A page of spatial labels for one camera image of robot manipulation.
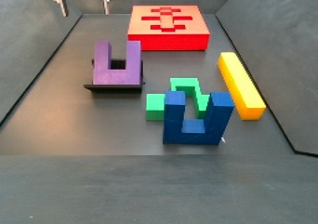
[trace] yellow block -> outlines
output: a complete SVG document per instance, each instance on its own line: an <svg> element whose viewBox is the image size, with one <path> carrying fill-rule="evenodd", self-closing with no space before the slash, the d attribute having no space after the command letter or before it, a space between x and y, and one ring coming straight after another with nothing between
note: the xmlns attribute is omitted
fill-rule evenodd
<svg viewBox="0 0 318 224"><path fill-rule="evenodd" d="M266 105L235 53L220 53L219 69L240 119L259 120Z"/></svg>

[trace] blue block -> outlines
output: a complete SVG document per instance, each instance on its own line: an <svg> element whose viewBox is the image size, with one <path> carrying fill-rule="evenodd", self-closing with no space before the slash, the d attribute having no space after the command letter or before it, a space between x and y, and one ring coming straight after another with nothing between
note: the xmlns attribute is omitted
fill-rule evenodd
<svg viewBox="0 0 318 224"><path fill-rule="evenodd" d="M235 104L227 92L210 94L203 119L184 119L186 93L167 91L164 144L219 145Z"/></svg>

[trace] red square block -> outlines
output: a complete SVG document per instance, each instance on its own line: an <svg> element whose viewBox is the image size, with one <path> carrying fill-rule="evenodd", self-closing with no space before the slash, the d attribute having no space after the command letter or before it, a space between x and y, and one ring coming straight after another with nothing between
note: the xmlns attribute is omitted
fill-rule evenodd
<svg viewBox="0 0 318 224"><path fill-rule="evenodd" d="M128 40L141 50L206 50L210 31L198 6L133 6Z"/></svg>

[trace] purple u-shaped block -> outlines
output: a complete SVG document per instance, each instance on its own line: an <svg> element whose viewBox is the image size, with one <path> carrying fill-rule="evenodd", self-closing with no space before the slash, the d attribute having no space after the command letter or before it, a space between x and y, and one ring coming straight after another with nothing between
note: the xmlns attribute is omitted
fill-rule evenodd
<svg viewBox="0 0 318 224"><path fill-rule="evenodd" d="M141 92L143 68L139 41L127 42L127 57L112 59L112 45L108 41L95 42L93 84L84 85L95 92Z"/></svg>

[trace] toy block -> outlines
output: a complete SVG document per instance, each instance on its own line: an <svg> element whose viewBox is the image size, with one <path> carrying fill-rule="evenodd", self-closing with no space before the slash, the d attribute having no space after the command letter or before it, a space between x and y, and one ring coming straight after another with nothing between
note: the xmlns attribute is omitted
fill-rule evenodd
<svg viewBox="0 0 318 224"><path fill-rule="evenodd" d="M198 78L171 78L171 90L184 91L187 96L194 98L196 117L203 119L208 101L208 95L202 93Z"/></svg>
<svg viewBox="0 0 318 224"><path fill-rule="evenodd" d="M148 94L145 104L147 120L164 120L164 94Z"/></svg>
<svg viewBox="0 0 318 224"><path fill-rule="evenodd" d="M84 87L93 92L141 92L143 61L137 41L127 42L127 59L112 59L112 45L100 40L95 43L93 83Z"/></svg>
<svg viewBox="0 0 318 224"><path fill-rule="evenodd" d="M171 84L171 91L184 91L186 95L188 97L194 98L194 105L195 105L195 113L196 118L203 119L204 117L204 111L208 101L208 94L202 94L200 84L198 78L171 78L169 79ZM147 108L152 105L148 105L152 100L155 100L153 103L160 104L160 110L156 111L155 109L147 110L147 120L164 120L164 94L151 94L149 98L147 98Z"/></svg>
<svg viewBox="0 0 318 224"><path fill-rule="evenodd" d="M240 120L259 120L266 105L235 53L220 53L219 69Z"/></svg>
<svg viewBox="0 0 318 224"><path fill-rule="evenodd" d="M228 124L234 101L230 93L210 94L203 119L184 119L186 92L165 93L164 144L219 145Z"/></svg>
<svg viewBox="0 0 318 224"><path fill-rule="evenodd" d="M210 31L198 6L133 6L127 36L141 50L206 50Z"/></svg>

